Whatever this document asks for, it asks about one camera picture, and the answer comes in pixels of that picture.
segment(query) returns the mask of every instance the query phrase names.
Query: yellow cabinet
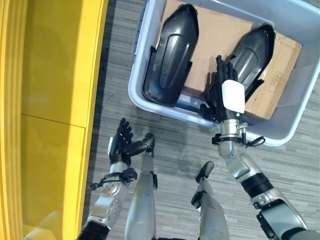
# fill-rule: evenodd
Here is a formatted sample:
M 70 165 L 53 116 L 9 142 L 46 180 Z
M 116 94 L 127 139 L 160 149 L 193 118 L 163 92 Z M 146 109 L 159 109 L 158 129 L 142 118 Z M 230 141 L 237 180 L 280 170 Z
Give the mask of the yellow cabinet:
M 21 117 L 22 221 L 57 240 L 74 237 L 68 230 L 76 220 L 84 134 L 83 127 Z
M 100 56 L 95 50 L 102 4 L 107 3 L 105 0 L 28 1 L 23 114 L 86 127 L 91 77 L 96 67 L 93 60 L 97 54 Z
M 0 0 L 0 240 L 81 229 L 108 0 Z

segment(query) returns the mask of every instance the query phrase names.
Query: robot leg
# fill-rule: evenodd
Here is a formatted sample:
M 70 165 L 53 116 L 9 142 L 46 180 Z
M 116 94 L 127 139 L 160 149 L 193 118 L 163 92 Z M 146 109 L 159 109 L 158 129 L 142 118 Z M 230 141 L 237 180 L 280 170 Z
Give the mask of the robot leg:
M 199 240 L 229 240 L 226 216 L 220 203 L 214 198 L 212 188 L 206 180 L 214 168 L 209 161 L 201 169 L 196 181 L 199 183 L 191 204 L 200 209 Z
M 154 190 L 157 175 L 154 174 L 154 159 L 147 152 L 142 160 L 141 173 L 135 186 L 125 226 L 125 240 L 152 240 L 156 235 L 156 210 Z

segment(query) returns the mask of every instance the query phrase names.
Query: cardboard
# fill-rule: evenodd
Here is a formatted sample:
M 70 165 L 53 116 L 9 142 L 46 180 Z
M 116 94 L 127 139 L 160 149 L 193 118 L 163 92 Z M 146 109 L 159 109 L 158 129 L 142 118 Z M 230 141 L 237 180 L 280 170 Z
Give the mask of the cardboard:
M 181 4 L 184 2 L 167 1 L 161 26 Z M 203 98 L 203 92 L 211 84 L 210 75 L 217 70 L 215 58 L 221 55 L 222 59 L 226 59 L 231 55 L 243 35 L 251 30 L 253 23 L 203 7 L 194 7 L 198 12 L 199 39 L 192 55 L 192 67 L 182 92 L 192 97 Z
M 245 104 L 245 114 L 269 120 L 285 89 L 301 50 L 301 44 L 275 32 L 273 57 L 260 78 L 264 83 Z

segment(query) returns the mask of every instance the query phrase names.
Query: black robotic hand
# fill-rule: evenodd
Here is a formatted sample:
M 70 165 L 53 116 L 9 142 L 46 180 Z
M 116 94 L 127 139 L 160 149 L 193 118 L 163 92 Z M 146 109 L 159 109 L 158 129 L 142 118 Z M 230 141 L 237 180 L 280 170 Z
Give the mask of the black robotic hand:
M 152 133 L 147 133 L 141 141 L 132 142 L 134 135 L 131 130 L 129 122 L 122 118 L 109 151 L 111 164 L 116 163 L 118 158 L 122 158 L 122 161 L 130 166 L 132 156 L 143 152 L 154 155 L 155 136 Z
M 201 104 L 200 114 L 206 120 L 218 121 L 219 123 L 228 119 L 241 120 L 243 116 L 242 113 L 227 109 L 224 106 L 222 89 L 223 83 L 227 80 L 233 80 L 237 82 L 238 73 L 230 62 L 225 63 L 222 60 L 221 55 L 216 57 L 216 64 L 217 71 L 214 84 L 208 94 L 205 96 L 205 101 L 209 107 L 207 107 L 205 104 Z
M 127 162 L 129 166 L 131 165 L 130 156 L 123 156 L 125 147 L 132 143 L 134 134 L 131 130 L 132 128 L 129 126 L 129 122 L 126 121 L 125 118 L 122 118 L 116 130 L 116 134 L 113 137 L 109 151 L 111 164 L 116 163 L 118 158 L 125 158 L 124 161 Z

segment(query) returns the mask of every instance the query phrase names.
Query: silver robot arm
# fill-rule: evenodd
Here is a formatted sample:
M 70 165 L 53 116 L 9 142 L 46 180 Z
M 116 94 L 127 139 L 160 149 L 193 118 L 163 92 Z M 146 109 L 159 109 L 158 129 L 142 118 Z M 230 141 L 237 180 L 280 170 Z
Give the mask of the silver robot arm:
M 129 122 L 123 118 L 108 146 L 110 172 L 104 173 L 99 183 L 90 186 L 92 190 L 101 188 L 101 194 L 92 207 L 78 240 L 105 240 L 116 224 L 122 204 L 128 195 L 129 184 L 137 180 L 136 171 L 130 167 L 131 157 L 148 151 L 154 144 L 154 136 L 151 133 L 142 141 L 133 143 L 132 137 Z
M 201 105 L 203 118 L 220 123 L 220 133 L 212 138 L 218 145 L 219 155 L 224 159 L 230 173 L 249 194 L 256 209 L 257 219 L 266 236 L 271 240 L 318 240 L 320 234 L 307 230 L 298 211 L 283 193 L 270 183 L 257 163 L 246 153 L 247 146 L 264 143 L 264 137 L 252 142 L 246 140 L 248 124 L 241 123 L 245 111 L 245 89 L 238 82 L 238 73 L 219 55 L 216 58 L 215 83 Z
M 251 197 L 250 201 L 261 211 L 257 215 L 261 228 L 269 239 L 318 240 L 320 234 L 308 231 L 302 216 L 284 194 L 273 187 L 257 163 L 246 153 L 243 145 L 248 125 L 229 119 L 221 122 L 221 134 L 213 142 L 233 177 Z

